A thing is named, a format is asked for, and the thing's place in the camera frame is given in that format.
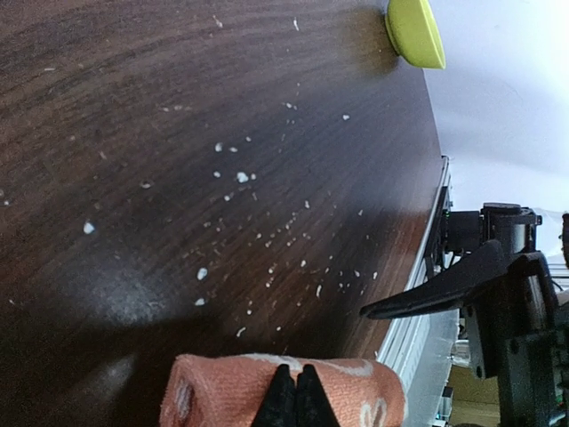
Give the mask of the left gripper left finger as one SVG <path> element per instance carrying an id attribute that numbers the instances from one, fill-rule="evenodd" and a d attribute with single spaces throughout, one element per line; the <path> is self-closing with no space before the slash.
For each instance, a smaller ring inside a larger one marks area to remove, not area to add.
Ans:
<path id="1" fill-rule="evenodd" d="M 296 425 L 296 386 L 288 365 L 279 365 L 252 421 L 252 427 Z"/>

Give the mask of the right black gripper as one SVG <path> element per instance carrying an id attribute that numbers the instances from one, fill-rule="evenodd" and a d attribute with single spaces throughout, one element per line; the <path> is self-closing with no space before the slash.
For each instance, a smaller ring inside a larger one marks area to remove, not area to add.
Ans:
<path id="1" fill-rule="evenodd" d="M 472 370 L 498 383 L 501 426 L 568 424 L 568 306 L 559 302 L 540 252 L 507 268 L 489 240 L 424 284 L 368 304 L 369 319 L 420 316 L 463 307 Z"/>

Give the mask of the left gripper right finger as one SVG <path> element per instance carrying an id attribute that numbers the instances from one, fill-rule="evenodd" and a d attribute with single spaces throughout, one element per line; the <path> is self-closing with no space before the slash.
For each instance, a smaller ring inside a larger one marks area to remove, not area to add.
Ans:
<path id="1" fill-rule="evenodd" d="M 313 365 L 305 365 L 297 376 L 295 413 L 299 427 L 340 426 Z"/>

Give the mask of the orange rabbit pattern towel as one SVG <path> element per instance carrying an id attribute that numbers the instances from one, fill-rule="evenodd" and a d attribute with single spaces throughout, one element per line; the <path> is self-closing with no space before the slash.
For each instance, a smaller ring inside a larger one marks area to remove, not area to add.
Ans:
<path id="1" fill-rule="evenodd" d="M 316 369 L 341 426 L 400 426 L 407 403 L 398 375 L 367 359 L 301 359 L 244 354 L 210 359 L 180 355 L 174 361 L 159 416 L 162 426 L 249 426 L 281 365 L 297 377 Z"/>

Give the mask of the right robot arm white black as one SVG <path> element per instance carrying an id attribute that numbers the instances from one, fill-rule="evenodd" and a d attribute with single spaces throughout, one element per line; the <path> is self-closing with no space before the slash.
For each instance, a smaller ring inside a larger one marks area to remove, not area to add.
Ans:
<path id="1" fill-rule="evenodd" d="M 461 251 L 460 260 L 360 310 L 369 319 L 460 310 L 473 374 L 498 380 L 502 426 L 568 424 L 568 297 L 536 248 L 540 225 L 520 205 L 446 213 L 443 250 Z"/>

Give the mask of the lime green bowl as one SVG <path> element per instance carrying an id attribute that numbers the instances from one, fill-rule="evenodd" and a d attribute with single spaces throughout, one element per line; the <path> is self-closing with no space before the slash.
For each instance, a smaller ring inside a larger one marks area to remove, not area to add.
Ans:
<path id="1" fill-rule="evenodd" d="M 429 1 L 389 1 L 385 24 L 394 50 L 410 65 L 446 68 L 445 50 Z"/>

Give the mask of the aluminium front rail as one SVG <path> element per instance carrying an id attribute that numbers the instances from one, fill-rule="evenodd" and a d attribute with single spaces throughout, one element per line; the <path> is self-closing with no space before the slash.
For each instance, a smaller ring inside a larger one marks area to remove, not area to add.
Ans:
<path id="1" fill-rule="evenodd" d="M 450 182 L 449 164 L 449 157 L 442 156 L 441 174 L 434 203 L 405 285 L 405 291 L 413 290 L 427 280 L 428 267 L 426 256 L 428 241 L 435 234 L 435 228 L 437 227 L 435 225 L 437 205 L 443 196 L 443 187 Z M 393 319 L 389 323 L 388 332 L 384 336 L 379 350 L 375 352 L 376 360 L 390 367 L 398 375 L 407 402 L 411 400 L 410 391 L 414 377 L 419 369 L 429 329 L 429 315 Z"/>

